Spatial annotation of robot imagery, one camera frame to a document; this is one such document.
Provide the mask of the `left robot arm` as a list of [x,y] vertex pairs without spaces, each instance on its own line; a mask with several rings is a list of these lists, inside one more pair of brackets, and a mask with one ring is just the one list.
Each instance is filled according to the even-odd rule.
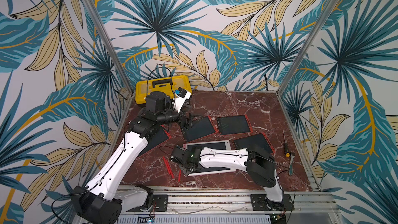
[[77,186],[71,192],[71,202],[79,217],[89,224],[114,224],[126,211],[154,208],[153,191],[146,186],[136,186],[121,194],[117,190],[135,159],[164,124],[175,122],[188,127],[192,123],[193,117],[181,110],[188,105],[191,95],[178,88],[173,97],[161,91],[146,96],[145,107],[130,121],[119,147],[104,167],[86,185]]

